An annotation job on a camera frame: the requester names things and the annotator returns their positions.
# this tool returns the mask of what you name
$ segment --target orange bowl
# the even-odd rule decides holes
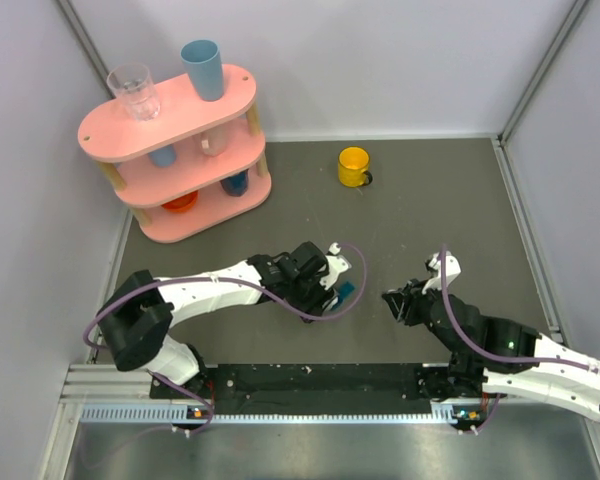
[[[197,200],[198,192],[191,192],[163,204],[162,208],[171,213],[184,213],[191,210]]]

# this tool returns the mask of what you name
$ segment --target white cup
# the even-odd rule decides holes
[[[227,148],[229,135],[224,125],[213,127],[200,134],[202,153],[210,157],[220,155]]]

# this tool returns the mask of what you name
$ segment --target cup handle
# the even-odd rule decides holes
[[[362,172],[366,175],[366,179],[364,181],[364,183],[362,184],[363,187],[366,187],[367,185],[370,185],[371,182],[373,182],[373,175],[371,175],[371,172],[369,170]]]

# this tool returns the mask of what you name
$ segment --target gray mat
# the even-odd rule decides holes
[[[305,240],[361,248],[369,263],[364,297],[341,321],[305,325],[277,305],[236,307],[172,331],[209,363],[441,362],[448,352],[423,326],[398,325],[380,293],[425,277],[423,260],[442,242],[463,273],[452,292],[484,313],[546,330],[511,205],[487,139],[367,141],[372,185],[337,179],[338,152],[351,142],[272,143],[273,178],[260,207],[172,245],[146,238],[134,222],[120,279],[228,267],[255,253],[276,254]],[[348,253],[359,284],[360,261]]]

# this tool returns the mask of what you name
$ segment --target gray floor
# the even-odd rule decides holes
[[[478,437],[447,425],[219,425],[188,441],[152,433],[95,470],[74,453],[66,479],[600,479],[583,423],[546,405],[506,405]],[[145,428],[81,425],[87,464]]]
[[[491,142],[359,142],[375,180],[361,189],[338,183],[338,152],[351,142],[273,143],[273,178],[260,207],[172,245],[133,224],[120,279],[148,268],[179,276],[230,266],[255,253],[276,254],[305,240],[359,246],[369,283],[341,321],[305,325],[277,305],[214,312],[174,329],[209,363],[438,362],[448,352],[422,326],[394,322],[380,293],[423,278],[423,260],[447,242],[463,273],[452,291],[487,314],[546,330],[546,323]],[[349,278],[359,283],[352,254]]]

